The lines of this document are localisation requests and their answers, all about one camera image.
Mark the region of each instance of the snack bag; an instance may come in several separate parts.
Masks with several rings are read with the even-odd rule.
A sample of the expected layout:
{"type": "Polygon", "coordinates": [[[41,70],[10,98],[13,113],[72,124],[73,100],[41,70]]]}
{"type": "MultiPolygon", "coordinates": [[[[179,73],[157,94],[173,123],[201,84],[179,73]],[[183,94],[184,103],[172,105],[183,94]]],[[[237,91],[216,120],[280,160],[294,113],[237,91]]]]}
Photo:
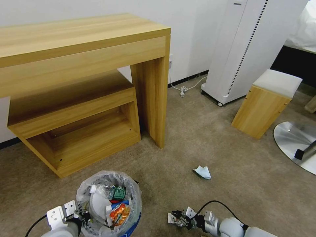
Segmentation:
{"type": "Polygon", "coordinates": [[[121,203],[117,205],[110,213],[110,218],[112,219],[113,225],[121,225],[126,220],[130,213],[130,207],[121,203]]]}

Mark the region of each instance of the carpet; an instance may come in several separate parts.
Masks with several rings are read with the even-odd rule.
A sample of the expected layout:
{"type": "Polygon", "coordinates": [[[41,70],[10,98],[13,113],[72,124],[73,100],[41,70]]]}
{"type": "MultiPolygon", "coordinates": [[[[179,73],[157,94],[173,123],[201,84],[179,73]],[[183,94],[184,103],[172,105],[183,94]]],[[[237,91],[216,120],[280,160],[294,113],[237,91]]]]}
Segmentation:
{"type": "MultiPolygon", "coordinates": [[[[306,87],[300,87],[260,140],[230,125],[243,98],[218,107],[199,87],[184,98],[168,89],[163,149],[143,133],[139,143],[64,179],[22,143],[0,150],[1,236],[24,236],[46,211],[75,199],[81,182],[100,170],[122,171],[140,183],[142,218],[132,236],[209,236],[168,224],[167,213],[187,206],[197,211],[212,199],[225,203],[244,223],[279,237],[314,236],[316,176],[288,159],[273,139],[274,127],[283,121],[316,125],[315,115],[304,110],[312,98],[306,87]],[[192,171],[198,165],[208,166],[211,180],[192,171]]],[[[231,216],[217,203],[205,210],[219,218],[231,216]]],[[[29,236],[49,230],[43,220],[29,236]]]]}

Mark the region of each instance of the power cord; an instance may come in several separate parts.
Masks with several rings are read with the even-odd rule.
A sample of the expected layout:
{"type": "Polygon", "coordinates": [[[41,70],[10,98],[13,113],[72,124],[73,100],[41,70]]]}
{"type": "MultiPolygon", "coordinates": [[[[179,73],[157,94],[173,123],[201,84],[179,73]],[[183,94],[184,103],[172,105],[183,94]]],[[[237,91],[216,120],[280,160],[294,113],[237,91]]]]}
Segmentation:
{"type": "Polygon", "coordinates": [[[173,88],[177,89],[180,91],[180,96],[181,97],[184,97],[184,93],[187,92],[188,90],[192,89],[193,87],[195,87],[197,84],[199,84],[200,81],[202,81],[204,78],[207,78],[207,76],[203,77],[202,79],[200,79],[194,86],[190,87],[190,88],[186,88],[185,86],[181,86],[181,89],[177,88],[177,87],[174,87],[172,85],[172,82],[171,82],[171,76],[170,74],[168,73],[168,76],[170,77],[170,84],[173,88]]]}
{"type": "Polygon", "coordinates": [[[227,210],[230,211],[230,213],[231,213],[237,220],[239,220],[239,218],[229,209],[228,206],[226,206],[224,203],[222,203],[222,202],[220,202],[220,201],[217,201],[217,200],[212,200],[212,201],[209,201],[209,202],[205,203],[205,204],[200,208],[200,210],[195,214],[194,217],[196,217],[208,204],[210,204],[210,203],[212,203],[212,202],[217,202],[217,203],[223,205],[224,207],[226,207],[227,210]]]}
{"type": "Polygon", "coordinates": [[[43,220],[45,217],[47,217],[47,215],[42,216],[42,217],[39,218],[37,221],[35,221],[34,224],[33,224],[33,225],[29,228],[29,230],[26,232],[25,237],[28,237],[28,236],[29,236],[29,233],[31,232],[31,230],[33,229],[33,227],[34,227],[38,222],[40,222],[41,220],[43,220]]]}

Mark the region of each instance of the stool seat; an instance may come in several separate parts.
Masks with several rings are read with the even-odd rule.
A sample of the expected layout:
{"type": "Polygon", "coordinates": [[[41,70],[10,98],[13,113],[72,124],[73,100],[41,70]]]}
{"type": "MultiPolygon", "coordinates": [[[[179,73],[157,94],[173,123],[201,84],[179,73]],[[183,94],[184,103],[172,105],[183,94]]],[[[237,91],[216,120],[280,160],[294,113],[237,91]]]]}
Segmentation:
{"type": "Polygon", "coordinates": [[[299,77],[268,69],[253,85],[292,99],[301,81],[299,77]]]}

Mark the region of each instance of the bed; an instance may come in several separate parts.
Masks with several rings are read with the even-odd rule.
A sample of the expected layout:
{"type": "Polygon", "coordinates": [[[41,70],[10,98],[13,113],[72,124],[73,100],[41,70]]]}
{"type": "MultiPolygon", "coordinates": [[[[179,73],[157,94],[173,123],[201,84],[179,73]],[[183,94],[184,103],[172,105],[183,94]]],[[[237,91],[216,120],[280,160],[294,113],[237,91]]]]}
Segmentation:
{"type": "Polygon", "coordinates": [[[303,79],[316,87],[316,0],[308,1],[271,69],[303,79]]]}

